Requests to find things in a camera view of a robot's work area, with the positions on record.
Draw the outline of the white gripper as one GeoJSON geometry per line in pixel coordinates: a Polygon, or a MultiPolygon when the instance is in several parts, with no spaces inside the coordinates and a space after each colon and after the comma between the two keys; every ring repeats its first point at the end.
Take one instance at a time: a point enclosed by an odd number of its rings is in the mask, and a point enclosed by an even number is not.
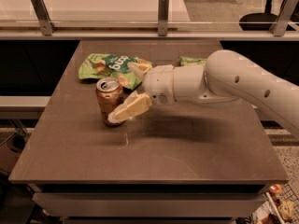
{"type": "Polygon", "coordinates": [[[175,102],[173,92],[174,66],[161,65],[153,67],[149,63],[128,63],[128,68],[141,81],[143,93],[133,91],[121,105],[109,115],[111,123],[121,123],[141,115],[154,105],[172,105],[175,102]]]}

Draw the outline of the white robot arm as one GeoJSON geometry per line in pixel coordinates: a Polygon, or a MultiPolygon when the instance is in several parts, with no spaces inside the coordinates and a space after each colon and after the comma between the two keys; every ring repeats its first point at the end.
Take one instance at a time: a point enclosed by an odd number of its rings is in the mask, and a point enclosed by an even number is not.
{"type": "Polygon", "coordinates": [[[142,80],[144,91],[133,92],[108,120],[118,123],[147,112],[152,105],[186,101],[201,106],[230,106],[245,100],[299,137],[299,87],[264,70],[247,57],[222,49],[205,65],[129,65],[142,80]]]}

